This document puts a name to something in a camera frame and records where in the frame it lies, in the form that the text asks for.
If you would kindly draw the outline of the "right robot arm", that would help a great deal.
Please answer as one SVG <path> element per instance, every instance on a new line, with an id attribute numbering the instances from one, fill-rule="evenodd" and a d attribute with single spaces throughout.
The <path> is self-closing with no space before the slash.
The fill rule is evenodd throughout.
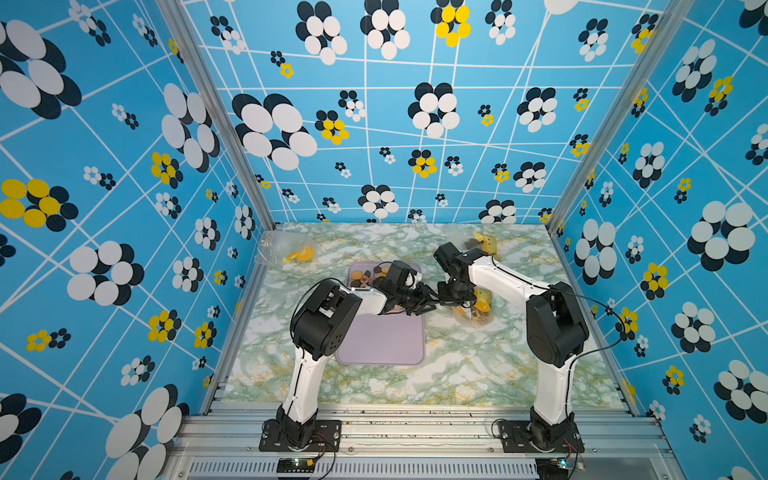
<path id="1" fill-rule="evenodd" d="M 530 409 L 531 442 L 542 452 L 565 443 L 582 453 L 584 446 L 572 411 L 572 383 L 589 330 L 571 286 L 534 280 L 480 249 L 461 252 L 450 242 L 441 245 L 433 257 L 448 275 L 447 281 L 438 284 L 442 303 L 468 300 L 479 288 L 524 311 L 526 341 L 538 368 Z"/>

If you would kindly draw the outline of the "ziploc bag of cookies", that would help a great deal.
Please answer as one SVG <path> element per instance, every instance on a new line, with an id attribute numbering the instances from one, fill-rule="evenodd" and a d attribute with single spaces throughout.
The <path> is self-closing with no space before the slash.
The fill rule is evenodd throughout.
<path id="1" fill-rule="evenodd" d="M 492 311 L 492 292 L 486 289 L 474 290 L 476 302 L 469 308 L 453 307 L 454 319 L 462 325 L 481 328 L 494 320 Z"/>
<path id="2" fill-rule="evenodd" d="M 258 264 L 278 267 L 312 260 L 319 245 L 306 234 L 270 230 L 263 233 L 255 256 Z"/>
<path id="3" fill-rule="evenodd" d="M 495 256 L 498 254 L 498 242 L 495 237 L 491 235 L 482 234 L 480 232 L 473 232 L 464 241 L 464 247 L 467 250 L 480 249 L 484 253 Z"/>

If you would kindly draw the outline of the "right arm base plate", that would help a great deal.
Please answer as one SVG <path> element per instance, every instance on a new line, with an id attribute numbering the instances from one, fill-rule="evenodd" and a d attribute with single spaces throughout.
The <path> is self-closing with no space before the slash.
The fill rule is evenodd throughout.
<path id="1" fill-rule="evenodd" d="M 541 422 L 499 420 L 492 427 L 505 453 L 573 454 L 585 451 L 573 421 L 550 426 Z"/>

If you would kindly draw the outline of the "lilac plastic tray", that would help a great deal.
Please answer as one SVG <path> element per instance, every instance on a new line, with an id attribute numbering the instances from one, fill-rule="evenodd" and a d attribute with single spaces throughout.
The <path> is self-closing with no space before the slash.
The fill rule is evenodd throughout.
<path id="1" fill-rule="evenodd" d="M 416 366 L 426 356 L 424 319 L 395 313 L 377 315 L 367 293 L 372 289 L 346 287 L 363 299 L 341 346 L 337 360 L 344 365 Z"/>

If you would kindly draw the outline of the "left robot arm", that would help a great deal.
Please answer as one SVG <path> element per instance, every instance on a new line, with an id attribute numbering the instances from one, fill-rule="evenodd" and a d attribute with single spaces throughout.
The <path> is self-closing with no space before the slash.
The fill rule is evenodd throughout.
<path id="1" fill-rule="evenodd" d="M 358 315 L 421 314 L 436 308 L 438 292 L 402 261 L 368 288 L 347 287 L 325 278 L 313 285 L 291 315 L 295 363 L 287 396 L 276 413 L 288 445 L 303 449 L 312 441 L 325 366 L 342 345 Z"/>

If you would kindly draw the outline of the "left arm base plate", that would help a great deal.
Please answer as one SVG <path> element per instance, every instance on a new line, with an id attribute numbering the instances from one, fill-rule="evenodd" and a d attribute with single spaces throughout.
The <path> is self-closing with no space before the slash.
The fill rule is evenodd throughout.
<path id="1" fill-rule="evenodd" d="M 258 449 L 270 453 L 337 451 L 341 433 L 342 422 L 338 420 L 310 419 L 300 425 L 290 419 L 271 419 L 262 425 Z"/>

